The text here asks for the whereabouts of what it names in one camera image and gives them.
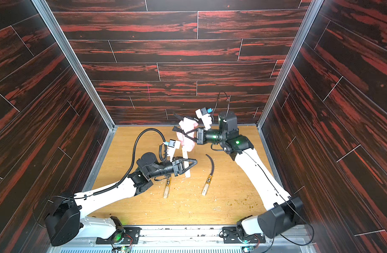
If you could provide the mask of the pink rag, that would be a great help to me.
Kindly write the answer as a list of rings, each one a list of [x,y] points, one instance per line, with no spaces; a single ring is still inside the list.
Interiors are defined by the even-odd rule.
[[[198,122],[184,117],[184,119],[179,122],[179,126],[187,136],[194,138],[195,133],[192,132],[192,130],[198,127]],[[183,150],[191,152],[195,147],[196,142],[186,137],[183,133],[177,132],[176,134],[183,146]]]

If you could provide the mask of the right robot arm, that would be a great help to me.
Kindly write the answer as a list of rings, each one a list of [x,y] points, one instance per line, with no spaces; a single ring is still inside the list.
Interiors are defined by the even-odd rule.
[[[196,117],[175,115],[179,126],[173,129],[179,134],[183,146],[191,150],[195,145],[219,145],[247,175],[258,192],[266,212],[250,216],[237,222],[235,235],[243,243],[251,237],[264,235],[273,239],[300,221],[299,212],[303,203],[299,197],[293,198],[272,176],[262,163],[254,145],[241,135],[237,117],[233,111],[218,115],[218,128],[211,128],[212,109],[196,111]]]

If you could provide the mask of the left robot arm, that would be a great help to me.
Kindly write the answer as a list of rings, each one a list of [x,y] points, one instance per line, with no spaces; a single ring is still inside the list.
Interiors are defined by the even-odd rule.
[[[109,204],[135,197],[153,186],[154,178],[183,175],[197,164],[196,159],[176,157],[159,162],[154,153],[145,153],[137,160],[135,172],[123,182],[70,194],[64,192],[52,198],[52,205],[44,219],[52,246],[62,246],[74,238],[109,239],[121,232],[122,224],[116,217],[92,218],[89,215]]]

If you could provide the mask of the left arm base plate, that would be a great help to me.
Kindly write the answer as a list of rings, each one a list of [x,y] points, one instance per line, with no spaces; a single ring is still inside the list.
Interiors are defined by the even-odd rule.
[[[140,238],[140,227],[124,227],[117,229],[108,239],[97,238],[97,245],[135,245]]]

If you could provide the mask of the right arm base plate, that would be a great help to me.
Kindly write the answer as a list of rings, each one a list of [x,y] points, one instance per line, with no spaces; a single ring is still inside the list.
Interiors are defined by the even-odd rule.
[[[263,234],[248,235],[237,225],[223,227],[219,237],[225,244],[264,244],[266,242]]]

